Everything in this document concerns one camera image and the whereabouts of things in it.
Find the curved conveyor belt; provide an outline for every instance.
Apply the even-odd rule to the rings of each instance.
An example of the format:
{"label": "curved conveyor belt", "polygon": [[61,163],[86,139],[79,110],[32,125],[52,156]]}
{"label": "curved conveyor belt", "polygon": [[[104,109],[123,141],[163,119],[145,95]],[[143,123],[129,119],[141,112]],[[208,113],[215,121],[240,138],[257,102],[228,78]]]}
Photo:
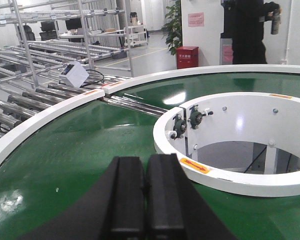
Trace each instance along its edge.
{"label": "curved conveyor belt", "polygon": [[[300,98],[300,74],[190,75],[137,85],[115,95],[171,109],[190,99],[224,92]],[[0,167],[0,240],[14,240],[62,212],[89,189],[114,156],[139,156],[145,166],[156,153],[152,131],[157,119],[94,100],[29,137]],[[239,239],[300,240],[300,196],[257,198],[194,186]]]}

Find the green leaves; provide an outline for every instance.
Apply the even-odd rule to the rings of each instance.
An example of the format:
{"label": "green leaves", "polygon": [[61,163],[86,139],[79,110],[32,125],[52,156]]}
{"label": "green leaves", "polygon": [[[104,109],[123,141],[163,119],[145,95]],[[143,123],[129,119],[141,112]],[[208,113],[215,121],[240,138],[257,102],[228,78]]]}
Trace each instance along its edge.
{"label": "green leaves", "polygon": [[172,0],[174,5],[167,6],[169,12],[165,15],[168,22],[163,26],[167,32],[165,44],[168,45],[171,55],[176,54],[176,49],[182,46],[182,15],[181,0]]}

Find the white wall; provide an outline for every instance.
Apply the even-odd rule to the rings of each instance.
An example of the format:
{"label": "white wall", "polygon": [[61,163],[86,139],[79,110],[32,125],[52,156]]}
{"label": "white wall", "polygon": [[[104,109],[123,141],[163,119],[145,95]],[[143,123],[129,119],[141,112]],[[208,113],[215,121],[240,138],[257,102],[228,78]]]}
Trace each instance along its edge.
{"label": "white wall", "polygon": [[[219,64],[224,11],[219,0],[182,0],[183,46],[199,47],[199,66]],[[202,13],[204,26],[188,27],[188,14]]]}
{"label": "white wall", "polygon": [[[300,0],[275,0],[275,2],[282,6],[283,11],[278,35],[270,34],[270,21],[264,24],[267,62],[280,64],[287,55],[288,64],[300,65]],[[220,33],[223,32],[224,22],[224,12],[220,1],[182,0],[181,6],[183,45],[199,47],[199,66],[219,65]],[[204,13],[204,26],[188,27],[188,14],[200,12]]]}
{"label": "white wall", "polygon": [[165,24],[163,0],[141,0],[143,22],[148,31],[160,30]]}

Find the black cable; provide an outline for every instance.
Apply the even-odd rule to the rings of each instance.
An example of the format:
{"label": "black cable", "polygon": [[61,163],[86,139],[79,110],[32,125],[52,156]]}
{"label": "black cable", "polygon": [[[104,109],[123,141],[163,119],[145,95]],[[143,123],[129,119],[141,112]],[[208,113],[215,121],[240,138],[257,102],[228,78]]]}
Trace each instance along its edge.
{"label": "black cable", "polygon": [[[94,81],[94,83],[95,84],[97,84],[97,83],[105,83],[105,75],[103,75],[101,72],[99,72],[99,71],[97,71],[97,70],[94,70],[94,69],[87,69],[87,71],[93,71],[93,72],[96,72],[96,73],[98,73],[98,74],[100,74],[101,76],[102,76],[102,79],[101,80],[98,80],[98,81]],[[89,85],[91,85],[92,83],[87,83],[87,84],[85,84],[85,85],[82,85],[80,88],[84,88],[84,87],[86,87],[86,86],[89,86]]]}
{"label": "black cable", "polygon": [[255,161],[261,156],[261,154],[267,149],[267,146],[264,147],[264,149],[256,156],[256,158],[251,162],[251,164],[246,168],[246,170],[243,172],[244,174],[248,171],[248,169],[255,163]]}
{"label": "black cable", "polygon": [[288,160],[288,163],[287,163],[287,165],[286,165],[285,173],[288,172],[288,168],[289,168],[289,164],[290,164],[291,157],[292,157],[292,153],[290,153],[289,160]]}

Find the spray can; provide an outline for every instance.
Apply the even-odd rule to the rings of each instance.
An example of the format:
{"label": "spray can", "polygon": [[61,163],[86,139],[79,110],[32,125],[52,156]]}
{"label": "spray can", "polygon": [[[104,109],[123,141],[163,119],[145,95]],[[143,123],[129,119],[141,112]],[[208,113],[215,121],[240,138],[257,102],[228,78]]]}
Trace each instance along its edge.
{"label": "spray can", "polygon": [[272,24],[271,24],[271,34],[276,35],[279,33],[279,24],[281,23],[281,17],[279,9],[273,11]]}

